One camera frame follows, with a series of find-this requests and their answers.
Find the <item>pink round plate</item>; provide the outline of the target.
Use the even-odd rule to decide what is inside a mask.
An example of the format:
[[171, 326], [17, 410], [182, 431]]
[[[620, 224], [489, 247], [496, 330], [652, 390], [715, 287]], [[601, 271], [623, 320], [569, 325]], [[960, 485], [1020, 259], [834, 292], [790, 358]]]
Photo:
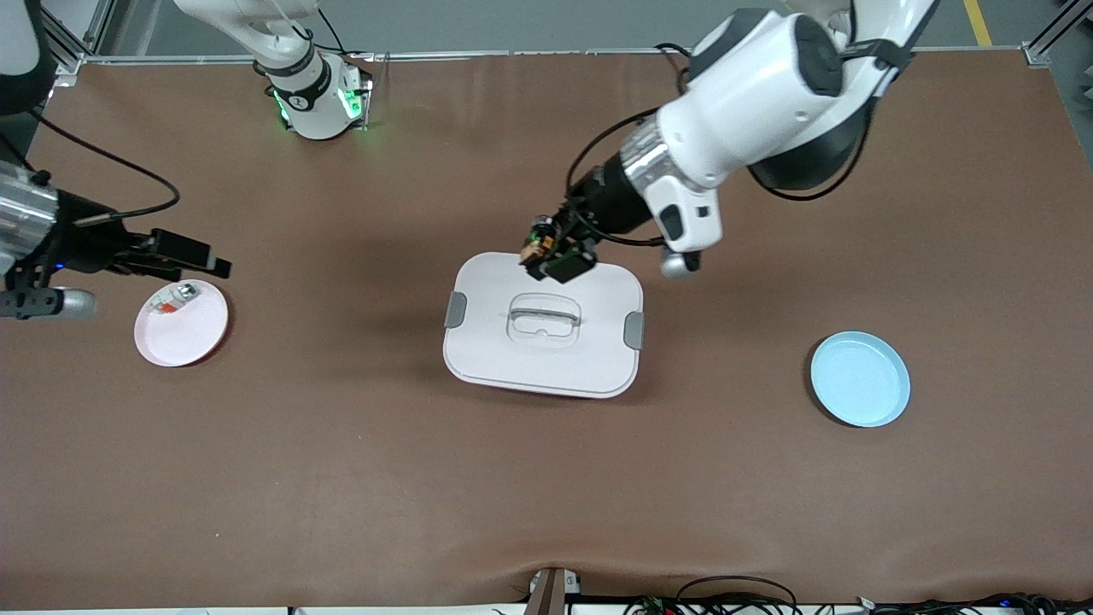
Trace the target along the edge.
[[171, 284], [193, 284], [202, 293], [176, 314], [150, 314], [146, 299], [134, 319], [133, 342], [140, 355], [153, 365], [191, 366], [214, 354], [230, 335], [230, 299], [218, 285], [203, 280], [184, 279]]

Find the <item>white lidded storage box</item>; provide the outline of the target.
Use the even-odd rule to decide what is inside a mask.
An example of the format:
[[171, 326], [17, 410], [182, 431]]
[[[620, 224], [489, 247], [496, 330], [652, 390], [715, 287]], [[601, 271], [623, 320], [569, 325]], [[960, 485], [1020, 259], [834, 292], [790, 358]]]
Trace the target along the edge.
[[442, 358], [459, 380], [606, 400], [639, 374], [640, 281], [604, 264], [571, 283], [530, 277], [516, 255], [475, 255], [454, 280]]

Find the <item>light blue round plate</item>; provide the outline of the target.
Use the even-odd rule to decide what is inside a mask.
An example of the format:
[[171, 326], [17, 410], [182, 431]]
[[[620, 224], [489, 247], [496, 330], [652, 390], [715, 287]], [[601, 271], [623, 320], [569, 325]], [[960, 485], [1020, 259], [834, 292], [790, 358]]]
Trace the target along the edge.
[[894, 423], [912, 397], [912, 378], [900, 353], [863, 331], [822, 340], [810, 359], [809, 382], [823, 409], [856, 428]]

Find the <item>silver table edge rail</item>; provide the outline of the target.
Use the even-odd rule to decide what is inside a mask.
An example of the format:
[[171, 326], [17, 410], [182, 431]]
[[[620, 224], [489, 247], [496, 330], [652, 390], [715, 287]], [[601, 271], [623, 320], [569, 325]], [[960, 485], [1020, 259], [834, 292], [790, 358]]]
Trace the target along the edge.
[[[479, 57], [611, 57], [611, 56], [672, 56], [670, 50], [657, 48], [590, 48], [584, 51], [509, 51], [475, 50], [448, 52], [356, 52], [350, 57], [363, 62], [444, 62], [469, 60]], [[89, 56], [79, 66], [250, 66], [250, 55], [190, 55], [190, 56]]]

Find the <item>aluminium frame struts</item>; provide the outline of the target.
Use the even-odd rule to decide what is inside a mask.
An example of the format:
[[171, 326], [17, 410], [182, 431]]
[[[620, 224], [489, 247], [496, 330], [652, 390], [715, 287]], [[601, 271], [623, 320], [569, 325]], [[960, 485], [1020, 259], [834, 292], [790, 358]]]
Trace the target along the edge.
[[99, 51], [117, 0], [40, 0], [58, 75], [75, 75]]

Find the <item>aluminium corner frame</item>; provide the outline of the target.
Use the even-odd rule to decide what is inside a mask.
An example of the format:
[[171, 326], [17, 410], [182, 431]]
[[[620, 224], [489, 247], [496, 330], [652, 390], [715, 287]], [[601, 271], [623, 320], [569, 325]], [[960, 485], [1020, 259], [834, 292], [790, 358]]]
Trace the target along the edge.
[[1032, 40], [1023, 42], [1021, 50], [1029, 67], [1050, 66], [1049, 52], [1059, 40], [1093, 13], [1093, 0], [1063, 0], [1055, 16]]

